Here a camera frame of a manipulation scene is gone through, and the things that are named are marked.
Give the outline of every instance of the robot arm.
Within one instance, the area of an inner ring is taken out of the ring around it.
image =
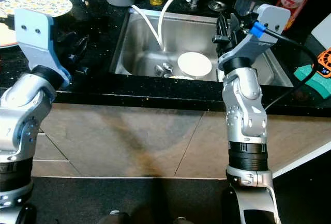
[[[22,75],[0,98],[0,223],[34,223],[36,211],[25,204],[33,183],[32,159],[40,123],[51,110],[56,89],[70,82],[54,52],[53,19],[25,9],[15,12],[17,41],[29,59]]]
[[[267,4],[261,5],[257,14],[260,24],[279,34],[290,17],[288,10]],[[223,201],[226,202],[223,202],[223,221],[280,224],[272,172],[267,165],[267,116],[261,104],[262,91],[257,73],[251,68],[255,58],[277,39],[252,29],[251,33],[238,40],[238,33],[245,30],[234,26],[233,21],[240,24],[232,15],[230,27],[223,25],[218,28],[223,33],[216,35],[220,51],[218,67],[225,73],[222,95],[227,110],[229,141],[227,178],[230,188],[223,193]]]

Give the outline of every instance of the white bowl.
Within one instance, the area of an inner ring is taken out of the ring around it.
[[[212,70],[209,58],[198,52],[183,53],[177,63],[183,73],[194,78],[204,77]]]

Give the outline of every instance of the light blue gripper bracket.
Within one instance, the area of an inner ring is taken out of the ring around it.
[[[255,21],[252,29],[250,32],[260,38],[264,31],[266,30],[266,27],[264,25],[261,25],[258,21]]]
[[[54,20],[51,16],[27,9],[15,9],[16,40],[29,61],[32,70],[38,65],[56,71],[64,80],[62,86],[68,86],[70,73],[60,64],[53,40]]]

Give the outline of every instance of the black granite countertop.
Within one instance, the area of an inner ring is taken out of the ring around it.
[[[112,106],[134,106],[170,109],[192,109],[205,111],[224,111],[221,91],[223,84],[198,80],[179,80],[143,76],[127,76],[109,73],[109,66],[128,8],[114,7],[106,0],[71,0],[73,9],[59,18],[61,32],[75,31],[89,34],[87,52],[82,65],[91,68],[89,77],[75,76],[67,88],[58,91],[55,102],[101,104]],[[217,17],[206,6],[208,0],[198,10],[190,10],[185,0],[175,0],[169,12]],[[231,4],[234,0],[222,0]],[[148,0],[136,0],[136,5],[144,9],[161,10],[152,7]],[[304,21],[297,21],[286,33],[290,38],[306,42],[311,29]],[[308,39],[315,53],[321,51],[313,39]],[[311,63],[300,51],[277,44],[272,49],[284,71],[293,84],[298,83],[293,72],[299,66]],[[18,47],[0,50],[0,94],[11,87],[21,73],[27,72],[27,60]],[[264,86],[263,104],[267,105],[289,88]],[[295,93],[272,106],[268,113],[284,115],[330,116],[331,99],[323,99],[315,90],[303,86]]]

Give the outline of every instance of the white hose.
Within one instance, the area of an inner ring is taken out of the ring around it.
[[[163,18],[164,18],[164,14],[167,10],[167,8],[170,6],[170,4],[173,2],[174,0],[168,0],[166,2],[166,4],[164,5],[164,7],[162,8],[162,11],[161,11],[161,14],[160,14],[160,17],[159,17],[159,23],[158,23],[158,34],[159,34],[159,44],[160,44],[160,47],[164,50],[164,44],[163,44],[163,39],[162,39],[162,21],[163,21]]]
[[[156,38],[157,42],[159,43],[161,49],[163,50],[163,45],[161,43],[161,39],[159,38],[159,36],[157,35],[155,29],[153,28],[151,22],[149,21],[149,19],[147,18],[147,16],[145,15],[145,13],[143,11],[140,10],[140,8],[138,8],[136,5],[132,5],[132,8],[138,12],[138,14],[140,14],[142,16],[142,18],[146,21],[149,29],[151,29],[154,37]]]

